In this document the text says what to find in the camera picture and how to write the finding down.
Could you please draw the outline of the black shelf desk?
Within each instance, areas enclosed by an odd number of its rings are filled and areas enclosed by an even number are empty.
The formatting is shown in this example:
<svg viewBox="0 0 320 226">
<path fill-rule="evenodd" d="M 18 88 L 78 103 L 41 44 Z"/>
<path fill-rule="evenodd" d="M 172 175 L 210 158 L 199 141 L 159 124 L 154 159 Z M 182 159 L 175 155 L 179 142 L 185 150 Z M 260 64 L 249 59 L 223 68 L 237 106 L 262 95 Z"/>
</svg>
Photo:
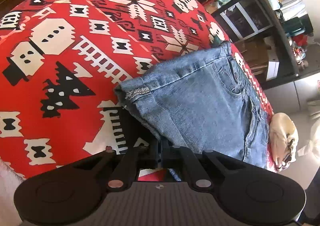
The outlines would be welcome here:
<svg viewBox="0 0 320 226">
<path fill-rule="evenodd" d="M 213 12 L 212 16 L 216 19 L 219 18 L 221 12 L 225 11 L 226 9 L 240 1 L 246 0 L 231 0 L 230 2 L 221 6 L 221 8 Z M 268 16 L 272 24 L 272 27 L 268 28 L 266 31 L 261 32 L 259 34 L 268 34 L 274 39 L 274 42 L 276 43 L 277 47 L 277 56 L 280 57 L 277 77 L 275 79 L 260 83 L 262 88 L 265 90 L 274 88 L 276 86 L 280 86 L 289 82 L 294 82 L 296 80 L 303 79 L 308 76 L 319 73 L 319 64 L 310 65 L 304 71 L 301 71 L 299 69 L 293 54 L 293 50 L 291 49 L 288 37 L 286 36 L 282 24 L 277 18 L 275 11 L 272 10 L 268 0 L 252 1 L 257 2 L 260 5 L 261 9 L 264 10 L 265 14 Z"/>
</svg>

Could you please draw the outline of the red patterned tablecloth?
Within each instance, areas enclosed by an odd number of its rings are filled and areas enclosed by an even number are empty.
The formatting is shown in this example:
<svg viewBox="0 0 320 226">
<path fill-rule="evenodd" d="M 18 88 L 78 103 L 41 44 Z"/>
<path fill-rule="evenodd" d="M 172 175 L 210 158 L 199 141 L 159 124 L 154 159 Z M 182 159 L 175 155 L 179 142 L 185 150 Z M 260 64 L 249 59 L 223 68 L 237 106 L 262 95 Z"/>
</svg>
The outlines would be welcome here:
<svg viewBox="0 0 320 226">
<path fill-rule="evenodd" d="M 25 0 L 1 18 L 1 160 L 26 179 L 144 144 L 116 85 L 226 39 L 197 0 Z"/>
</svg>

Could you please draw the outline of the white plastic drawer unit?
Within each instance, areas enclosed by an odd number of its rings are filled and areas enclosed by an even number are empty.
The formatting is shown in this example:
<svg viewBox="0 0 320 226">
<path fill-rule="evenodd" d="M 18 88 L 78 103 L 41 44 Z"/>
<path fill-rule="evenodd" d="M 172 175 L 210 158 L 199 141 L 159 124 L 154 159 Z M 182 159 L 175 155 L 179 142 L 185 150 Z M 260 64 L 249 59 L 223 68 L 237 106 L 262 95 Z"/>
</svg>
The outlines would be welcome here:
<svg viewBox="0 0 320 226">
<path fill-rule="evenodd" d="M 247 40 L 272 27 L 257 2 L 240 1 L 221 12 L 220 23 L 232 42 Z"/>
</svg>

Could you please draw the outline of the cardboard boxes stack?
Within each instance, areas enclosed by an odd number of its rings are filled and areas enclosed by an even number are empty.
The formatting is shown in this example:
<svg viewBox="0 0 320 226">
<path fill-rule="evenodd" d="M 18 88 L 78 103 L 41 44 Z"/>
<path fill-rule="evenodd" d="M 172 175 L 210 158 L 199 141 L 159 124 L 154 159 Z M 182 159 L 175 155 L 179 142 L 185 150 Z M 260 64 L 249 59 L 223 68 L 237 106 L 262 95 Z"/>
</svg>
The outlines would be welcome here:
<svg viewBox="0 0 320 226">
<path fill-rule="evenodd" d="M 260 83 L 277 77 L 279 59 L 276 44 L 271 36 L 255 36 L 253 40 L 238 41 L 235 45 Z"/>
</svg>

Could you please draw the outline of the blue denim shorts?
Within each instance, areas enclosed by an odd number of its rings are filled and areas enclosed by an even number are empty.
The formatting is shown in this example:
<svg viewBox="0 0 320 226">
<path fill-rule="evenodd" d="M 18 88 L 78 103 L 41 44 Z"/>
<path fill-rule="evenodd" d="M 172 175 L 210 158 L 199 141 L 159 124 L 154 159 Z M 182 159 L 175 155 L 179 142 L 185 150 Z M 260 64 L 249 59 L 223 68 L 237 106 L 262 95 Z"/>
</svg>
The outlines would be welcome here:
<svg viewBox="0 0 320 226">
<path fill-rule="evenodd" d="M 156 64 L 114 92 L 157 139 L 267 166 L 268 116 L 228 41 Z"/>
</svg>

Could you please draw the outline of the grey refrigerator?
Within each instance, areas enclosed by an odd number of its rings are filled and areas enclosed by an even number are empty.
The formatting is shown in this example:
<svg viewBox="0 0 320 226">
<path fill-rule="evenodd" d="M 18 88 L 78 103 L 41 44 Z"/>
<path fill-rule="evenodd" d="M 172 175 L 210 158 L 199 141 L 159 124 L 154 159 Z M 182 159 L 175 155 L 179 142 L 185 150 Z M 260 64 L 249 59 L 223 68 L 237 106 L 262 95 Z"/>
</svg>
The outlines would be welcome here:
<svg viewBox="0 0 320 226">
<path fill-rule="evenodd" d="M 304 111 L 307 102 L 319 100 L 319 73 L 264 91 L 275 113 Z"/>
</svg>

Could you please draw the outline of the teal mug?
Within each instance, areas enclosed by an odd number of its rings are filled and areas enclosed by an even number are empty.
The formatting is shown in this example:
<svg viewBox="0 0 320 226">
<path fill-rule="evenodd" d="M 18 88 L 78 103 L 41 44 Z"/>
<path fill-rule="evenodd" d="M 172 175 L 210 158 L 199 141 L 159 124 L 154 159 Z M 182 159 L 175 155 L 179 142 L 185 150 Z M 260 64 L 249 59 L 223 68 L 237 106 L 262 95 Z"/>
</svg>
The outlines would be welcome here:
<svg viewBox="0 0 320 226">
<path fill-rule="evenodd" d="M 287 37 L 295 37 L 305 32 L 305 26 L 299 17 L 283 22 L 282 27 Z"/>
</svg>

